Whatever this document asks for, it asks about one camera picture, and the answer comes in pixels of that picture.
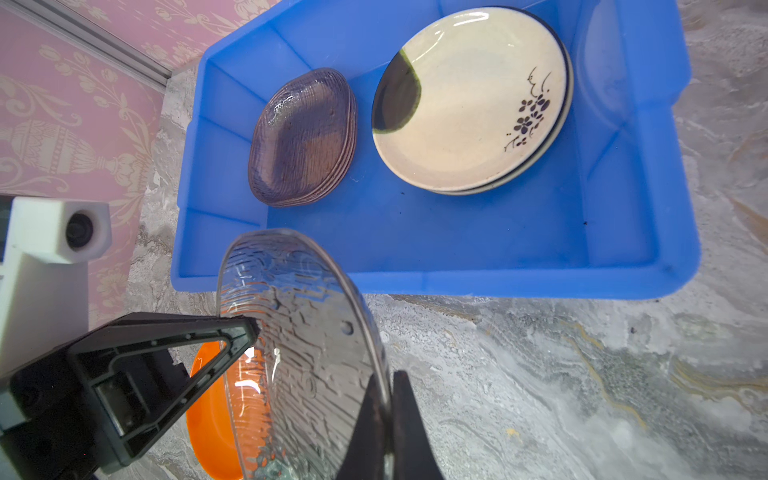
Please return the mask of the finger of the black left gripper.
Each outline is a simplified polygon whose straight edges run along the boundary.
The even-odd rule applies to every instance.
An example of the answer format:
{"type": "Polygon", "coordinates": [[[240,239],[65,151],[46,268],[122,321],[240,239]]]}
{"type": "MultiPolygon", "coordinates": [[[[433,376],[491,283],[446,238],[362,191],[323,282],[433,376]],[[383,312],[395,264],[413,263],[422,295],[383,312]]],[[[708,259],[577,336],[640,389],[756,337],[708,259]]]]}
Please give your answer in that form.
{"type": "Polygon", "coordinates": [[[1,378],[1,476],[130,466],[259,336],[255,319],[136,312],[1,378]]]}

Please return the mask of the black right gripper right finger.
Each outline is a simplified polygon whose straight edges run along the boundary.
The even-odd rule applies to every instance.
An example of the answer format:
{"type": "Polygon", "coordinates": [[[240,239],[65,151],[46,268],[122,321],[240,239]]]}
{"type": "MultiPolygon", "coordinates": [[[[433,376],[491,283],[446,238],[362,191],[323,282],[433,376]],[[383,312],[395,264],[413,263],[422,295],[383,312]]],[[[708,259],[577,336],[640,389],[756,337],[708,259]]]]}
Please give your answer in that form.
{"type": "Polygon", "coordinates": [[[405,371],[396,371],[393,375],[391,432],[395,479],[444,479],[405,371]]]}

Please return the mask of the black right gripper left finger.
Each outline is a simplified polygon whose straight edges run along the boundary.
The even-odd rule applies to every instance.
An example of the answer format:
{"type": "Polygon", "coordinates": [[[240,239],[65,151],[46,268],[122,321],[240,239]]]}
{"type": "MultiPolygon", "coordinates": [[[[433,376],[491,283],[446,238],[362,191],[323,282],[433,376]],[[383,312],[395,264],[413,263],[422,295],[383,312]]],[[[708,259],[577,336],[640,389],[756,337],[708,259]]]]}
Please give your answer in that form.
{"type": "Polygon", "coordinates": [[[352,438],[336,480],[383,480],[388,453],[389,420],[382,405],[379,382],[368,381],[352,438]]]}

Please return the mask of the grey glass plate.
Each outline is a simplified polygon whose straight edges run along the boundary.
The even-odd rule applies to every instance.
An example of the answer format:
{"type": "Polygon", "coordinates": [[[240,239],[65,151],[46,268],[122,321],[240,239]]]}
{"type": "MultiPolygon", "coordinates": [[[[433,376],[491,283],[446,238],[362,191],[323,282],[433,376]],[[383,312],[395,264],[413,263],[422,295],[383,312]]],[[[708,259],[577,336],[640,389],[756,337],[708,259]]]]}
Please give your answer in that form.
{"type": "Polygon", "coordinates": [[[314,240],[289,229],[243,234],[221,265],[223,317],[259,335],[225,374],[235,448],[248,479],[332,479],[366,389],[388,365],[352,280],[314,240]]]}

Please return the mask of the orange round plate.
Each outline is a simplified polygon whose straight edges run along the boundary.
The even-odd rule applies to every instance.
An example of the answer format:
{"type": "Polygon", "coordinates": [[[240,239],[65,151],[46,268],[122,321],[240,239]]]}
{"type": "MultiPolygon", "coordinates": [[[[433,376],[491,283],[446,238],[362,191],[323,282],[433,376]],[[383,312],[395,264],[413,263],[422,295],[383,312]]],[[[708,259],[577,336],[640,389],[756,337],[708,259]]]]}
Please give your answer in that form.
{"type": "Polygon", "coordinates": [[[270,406],[263,351],[251,347],[186,412],[194,454],[214,479],[242,479],[242,458],[257,469],[267,452],[270,406]]]}

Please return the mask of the pink glass plate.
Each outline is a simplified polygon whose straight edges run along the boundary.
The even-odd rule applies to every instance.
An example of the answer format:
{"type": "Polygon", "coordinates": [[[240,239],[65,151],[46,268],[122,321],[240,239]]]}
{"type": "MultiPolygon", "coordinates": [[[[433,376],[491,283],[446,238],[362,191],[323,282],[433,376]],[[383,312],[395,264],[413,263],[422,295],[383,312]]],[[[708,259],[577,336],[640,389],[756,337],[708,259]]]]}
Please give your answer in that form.
{"type": "Polygon", "coordinates": [[[251,192],[273,208],[323,199],[349,171],[357,134],[356,97],[339,71],[319,68],[289,81],[254,127],[247,167],[251,192]]]}

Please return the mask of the cream plate black brushstroke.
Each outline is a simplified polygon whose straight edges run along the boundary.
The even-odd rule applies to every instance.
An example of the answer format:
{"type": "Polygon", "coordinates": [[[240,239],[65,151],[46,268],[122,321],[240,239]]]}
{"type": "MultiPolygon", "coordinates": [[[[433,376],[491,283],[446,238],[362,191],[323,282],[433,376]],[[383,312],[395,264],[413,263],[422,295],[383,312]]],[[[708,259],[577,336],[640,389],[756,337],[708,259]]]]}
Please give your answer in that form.
{"type": "Polygon", "coordinates": [[[545,141],[563,106],[559,41],[538,16],[512,7],[468,9],[425,27],[390,61],[374,95],[373,141],[384,164],[438,194],[507,175],[545,141]]]}

